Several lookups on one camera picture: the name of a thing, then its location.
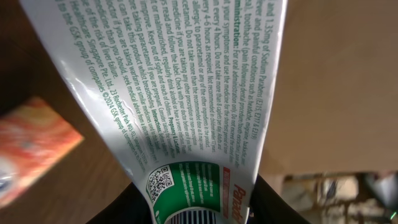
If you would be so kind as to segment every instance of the qr code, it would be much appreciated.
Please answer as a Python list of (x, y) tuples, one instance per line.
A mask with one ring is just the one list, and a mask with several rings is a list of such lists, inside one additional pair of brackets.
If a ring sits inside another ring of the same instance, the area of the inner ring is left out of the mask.
[(169, 187), (174, 186), (174, 180), (170, 166), (162, 166), (149, 175), (147, 191), (150, 200), (155, 204), (159, 195)]

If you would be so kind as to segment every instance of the orange and white package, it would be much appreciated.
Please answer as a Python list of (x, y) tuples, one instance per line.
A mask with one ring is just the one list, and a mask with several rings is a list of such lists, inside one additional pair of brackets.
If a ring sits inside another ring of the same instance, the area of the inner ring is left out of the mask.
[(23, 193), (82, 139), (38, 97), (0, 118), (0, 207)]

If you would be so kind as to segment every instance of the blurred background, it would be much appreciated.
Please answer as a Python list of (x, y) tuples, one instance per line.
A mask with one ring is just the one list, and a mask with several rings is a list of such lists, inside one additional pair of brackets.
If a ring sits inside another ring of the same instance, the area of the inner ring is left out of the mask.
[[(259, 172), (312, 223), (397, 223), (397, 9), (395, 0), (288, 3)], [(3, 0), (0, 115), (9, 120), (7, 114), (18, 114), (33, 96), (82, 137), (0, 210), (0, 223), (85, 223), (130, 180), (67, 90), (18, 1)]]

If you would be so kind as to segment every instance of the red stripe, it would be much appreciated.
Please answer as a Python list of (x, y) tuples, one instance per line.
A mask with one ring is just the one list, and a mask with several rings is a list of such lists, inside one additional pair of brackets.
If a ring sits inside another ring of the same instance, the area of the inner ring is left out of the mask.
[(223, 177), (223, 214), (226, 219), (228, 219), (228, 199), (229, 199), (229, 177), (231, 171), (224, 167), (224, 177)]

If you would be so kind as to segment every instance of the green label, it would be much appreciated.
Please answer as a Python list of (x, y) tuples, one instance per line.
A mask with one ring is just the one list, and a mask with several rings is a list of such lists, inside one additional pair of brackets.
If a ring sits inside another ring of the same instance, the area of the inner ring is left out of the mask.
[(149, 175), (146, 192), (158, 224), (190, 207), (220, 212), (220, 167), (209, 162), (177, 162), (162, 166)]

